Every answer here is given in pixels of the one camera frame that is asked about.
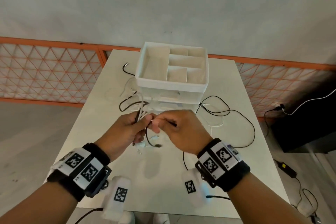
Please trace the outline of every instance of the hand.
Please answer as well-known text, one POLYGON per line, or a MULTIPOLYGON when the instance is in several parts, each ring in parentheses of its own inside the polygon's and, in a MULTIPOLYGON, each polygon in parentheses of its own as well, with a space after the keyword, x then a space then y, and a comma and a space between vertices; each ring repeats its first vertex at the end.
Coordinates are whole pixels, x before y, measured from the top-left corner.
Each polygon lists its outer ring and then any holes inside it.
POLYGON ((148 126, 153 116, 148 114, 137 123, 137 111, 121 115, 95 144, 99 146, 110 158, 117 159, 132 143, 139 143, 144 139, 145 127, 148 126))
POLYGON ((155 133, 159 133, 162 129, 177 148, 195 155, 213 140, 191 110, 162 112, 154 117, 149 128, 155 133))

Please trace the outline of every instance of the wristband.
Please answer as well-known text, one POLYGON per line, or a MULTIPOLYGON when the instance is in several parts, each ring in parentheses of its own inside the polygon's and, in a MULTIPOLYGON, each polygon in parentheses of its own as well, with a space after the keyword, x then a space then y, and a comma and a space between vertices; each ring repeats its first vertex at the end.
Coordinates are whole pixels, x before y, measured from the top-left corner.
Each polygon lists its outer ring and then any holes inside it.
POLYGON ((97 145, 89 143, 75 148, 55 163, 48 182, 58 182, 77 201, 86 195, 94 197, 106 187, 106 179, 111 173, 107 166, 110 159, 97 145))
POLYGON ((250 167, 241 159, 237 150, 223 143, 219 138, 212 140, 197 155, 195 164, 204 180, 214 188, 216 186, 228 192, 250 172, 250 167))

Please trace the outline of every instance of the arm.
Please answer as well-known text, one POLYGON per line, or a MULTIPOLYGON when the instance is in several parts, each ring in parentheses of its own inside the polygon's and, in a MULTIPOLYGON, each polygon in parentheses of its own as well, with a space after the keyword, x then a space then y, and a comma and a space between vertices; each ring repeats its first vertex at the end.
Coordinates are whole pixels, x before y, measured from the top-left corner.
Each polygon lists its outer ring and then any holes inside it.
MULTIPOLYGON (((152 120, 145 116, 134 123, 137 112, 120 116, 110 129, 99 138, 98 145, 114 161, 134 141, 144 139, 145 127, 152 120)), ((68 221, 77 205, 76 199, 57 182, 46 182, 33 194, 5 213, 0 224, 63 224, 68 221)))
MULTIPOLYGON (((195 155, 213 140, 196 115, 188 110, 163 112, 155 117, 150 128, 156 133, 162 129, 177 148, 195 155)), ((309 223, 251 173, 227 194, 245 224, 309 223)))

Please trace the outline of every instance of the person's left hand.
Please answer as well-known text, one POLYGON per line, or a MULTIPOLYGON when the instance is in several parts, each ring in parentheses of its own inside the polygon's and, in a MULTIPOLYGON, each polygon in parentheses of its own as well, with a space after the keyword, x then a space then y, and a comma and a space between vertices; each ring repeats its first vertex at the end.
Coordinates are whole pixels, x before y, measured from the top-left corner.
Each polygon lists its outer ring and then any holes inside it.
POLYGON ((144 140, 145 128, 153 119, 153 115, 148 114, 134 123, 137 112, 121 115, 95 142, 109 156, 111 162, 117 159, 132 142, 139 143, 144 140))

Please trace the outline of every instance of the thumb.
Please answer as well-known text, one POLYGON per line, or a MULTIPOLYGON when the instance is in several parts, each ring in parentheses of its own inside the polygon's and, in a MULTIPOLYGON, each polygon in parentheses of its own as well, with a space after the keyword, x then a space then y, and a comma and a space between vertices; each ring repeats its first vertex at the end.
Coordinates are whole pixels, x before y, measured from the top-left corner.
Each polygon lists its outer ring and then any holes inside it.
POLYGON ((152 116, 150 114, 146 115, 141 120, 139 120, 137 123, 134 123, 133 125, 131 125, 133 132, 138 133, 141 130, 145 129, 148 126, 148 124, 151 122, 151 120, 152 120, 152 116))
POLYGON ((154 119, 152 121, 153 126, 159 127, 162 129, 169 137, 176 131, 176 127, 170 124, 168 121, 163 119, 154 119))

